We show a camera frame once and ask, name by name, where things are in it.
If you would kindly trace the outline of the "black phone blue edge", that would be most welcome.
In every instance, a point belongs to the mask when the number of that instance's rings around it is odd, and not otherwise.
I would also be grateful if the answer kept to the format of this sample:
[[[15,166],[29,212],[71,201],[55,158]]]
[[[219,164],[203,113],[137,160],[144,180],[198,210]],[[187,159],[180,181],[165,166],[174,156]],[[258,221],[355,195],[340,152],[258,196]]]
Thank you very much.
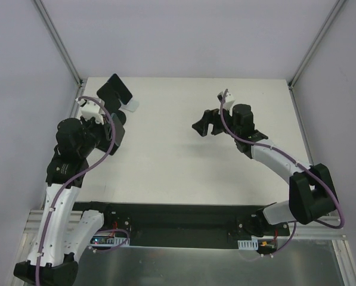
[[[107,83],[115,91],[118,99],[122,104],[127,105],[130,102],[130,100],[133,98],[133,95],[128,89],[128,87],[123,83],[123,81],[116,73],[110,76]]]

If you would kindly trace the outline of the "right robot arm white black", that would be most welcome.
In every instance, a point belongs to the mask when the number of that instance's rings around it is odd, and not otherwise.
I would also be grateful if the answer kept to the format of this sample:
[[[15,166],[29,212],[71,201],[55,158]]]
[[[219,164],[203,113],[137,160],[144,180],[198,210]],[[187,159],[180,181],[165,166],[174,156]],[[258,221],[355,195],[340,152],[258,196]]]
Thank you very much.
[[[299,222],[307,225],[319,222],[322,216],[338,210],[338,199],[329,169],[323,164],[300,163],[274,146],[268,137],[256,129],[252,109],[237,104],[226,109],[205,110],[192,128],[202,137],[227,133],[237,149],[279,175],[289,185],[289,198],[256,211],[243,225],[246,232],[262,237],[274,231],[278,224]]]

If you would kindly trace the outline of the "black round base phone holder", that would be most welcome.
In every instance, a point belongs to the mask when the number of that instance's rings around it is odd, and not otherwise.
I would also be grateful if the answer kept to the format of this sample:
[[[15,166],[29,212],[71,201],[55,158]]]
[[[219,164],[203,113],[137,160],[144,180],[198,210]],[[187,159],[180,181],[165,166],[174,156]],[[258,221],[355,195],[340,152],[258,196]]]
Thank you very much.
[[[126,123],[126,115],[122,110],[120,110],[121,106],[122,106],[122,104],[121,104],[120,101],[115,102],[115,103],[106,102],[104,104],[104,107],[109,112],[109,114],[111,116],[113,114],[115,114],[118,117],[118,119],[121,122],[121,124],[125,125],[125,123]]]

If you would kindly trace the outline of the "white folding phone stand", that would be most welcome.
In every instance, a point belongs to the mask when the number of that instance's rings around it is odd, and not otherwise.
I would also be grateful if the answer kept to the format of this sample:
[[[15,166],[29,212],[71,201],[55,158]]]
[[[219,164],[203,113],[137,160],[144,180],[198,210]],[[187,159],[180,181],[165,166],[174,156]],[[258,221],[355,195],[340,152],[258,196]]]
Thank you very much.
[[[129,112],[136,112],[140,103],[135,100],[133,97],[121,97],[120,99],[121,109],[129,111]]]

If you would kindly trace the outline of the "black phone teal edge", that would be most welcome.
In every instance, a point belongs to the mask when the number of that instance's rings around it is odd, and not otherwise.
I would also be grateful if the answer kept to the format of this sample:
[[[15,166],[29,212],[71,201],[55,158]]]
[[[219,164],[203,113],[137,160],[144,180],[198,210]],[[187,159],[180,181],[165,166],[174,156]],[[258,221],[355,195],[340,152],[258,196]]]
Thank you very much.
[[[111,115],[114,127],[115,127],[115,138],[114,138],[114,145],[117,147],[120,147],[123,137],[125,136],[125,128],[123,126],[123,123],[121,121],[121,118],[117,115],[117,113],[112,113]]]

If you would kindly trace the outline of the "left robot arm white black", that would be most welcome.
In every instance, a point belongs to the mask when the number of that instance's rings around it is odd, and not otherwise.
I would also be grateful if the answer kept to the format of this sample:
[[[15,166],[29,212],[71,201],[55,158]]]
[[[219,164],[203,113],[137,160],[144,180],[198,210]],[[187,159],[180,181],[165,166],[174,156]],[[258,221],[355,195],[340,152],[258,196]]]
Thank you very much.
[[[73,285],[82,253],[98,230],[106,232],[112,227],[113,218],[106,212],[88,210],[68,231],[70,214],[85,174],[102,163],[98,160],[89,165],[88,156],[96,148],[105,152],[104,157],[111,155],[115,136],[111,117],[102,123],[81,117],[58,124],[38,233],[26,260],[15,265],[15,277],[30,285]]]

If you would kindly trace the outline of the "black folding phone stand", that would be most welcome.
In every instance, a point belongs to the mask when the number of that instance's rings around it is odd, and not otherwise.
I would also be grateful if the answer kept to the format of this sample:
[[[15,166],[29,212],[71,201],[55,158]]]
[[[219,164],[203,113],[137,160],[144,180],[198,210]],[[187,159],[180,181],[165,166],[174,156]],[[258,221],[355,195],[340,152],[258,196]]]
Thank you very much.
[[[97,149],[106,153],[108,152],[109,148],[110,148],[111,142],[104,140],[101,141],[98,145],[97,145]],[[118,149],[119,149],[119,145],[117,145],[116,143],[114,143],[114,145],[112,146],[109,155],[112,156]]]

